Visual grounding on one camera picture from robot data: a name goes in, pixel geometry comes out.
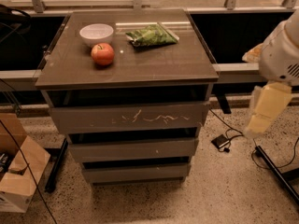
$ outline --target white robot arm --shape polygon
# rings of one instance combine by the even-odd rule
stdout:
[[[244,135],[251,138],[266,131],[291,101],[292,86],[299,85],[299,9],[263,42],[259,70],[269,82],[252,93],[244,129]]]

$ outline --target speckled concrete floor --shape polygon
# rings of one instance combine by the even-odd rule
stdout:
[[[247,109],[233,107],[224,115],[234,128],[242,129]],[[299,135],[299,106],[289,106],[257,143],[277,164],[292,158]],[[58,147],[57,134],[49,117],[20,118],[25,130],[44,147]],[[200,132],[199,146],[186,181],[151,182],[130,185],[91,186],[67,152],[58,175],[56,190],[45,193],[48,168],[39,183],[57,223],[299,223],[299,206],[268,170],[251,159],[254,144],[244,137],[234,139],[230,153],[221,153],[210,141],[227,127],[209,112]],[[299,153],[293,167],[299,167]],[[299,182],[294,184],[299,191]],[[36,193],[25,214],[1,213],[1,223],[53,223]]]

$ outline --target gray drawer front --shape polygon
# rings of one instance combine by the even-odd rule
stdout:
[[[130,167],[120,169],[89,169],[82,174],[89,183],[114,183],[151,179],[185,178],[190,171],[188,163],[166,166]]]
[[[201,127],[208,108],[209,102],[193,102],[53,108],[50,114],[60,133],[98,133]]]
[[[121,161],[193,156],[198,140],[195,138],[150,140],[102,144],[69,145],[77,162]]]

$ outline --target bowl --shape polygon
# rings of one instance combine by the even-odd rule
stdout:
[[[83,42],[93,48],[98,43],[108,43],[112,42],[113,38],[113,27],[107,24],[96,23],[83,27],[79,34]]]

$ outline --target red apple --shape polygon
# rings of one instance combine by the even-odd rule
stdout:
[[[92,49],[92,58],[99,65],[109,65],[114,59],[114,50],[108,43],[96,44]]]

